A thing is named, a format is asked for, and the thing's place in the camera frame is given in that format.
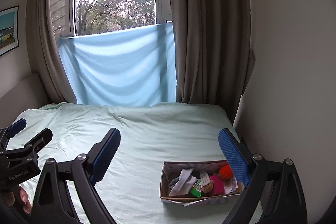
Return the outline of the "person's left hand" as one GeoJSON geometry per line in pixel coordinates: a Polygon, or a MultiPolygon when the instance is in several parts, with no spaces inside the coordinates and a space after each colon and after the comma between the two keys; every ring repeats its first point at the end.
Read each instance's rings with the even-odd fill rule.
{"type": "Polygon", "coordinates": [[[9,207],[12,207],[15,204],[15,201],[19,201],[25,214],[30,215],[32,206],[27,192],[20,185],[13,187],[13,189],[14,193],[9,190],[1,190],[3,200],[9,207]]]}

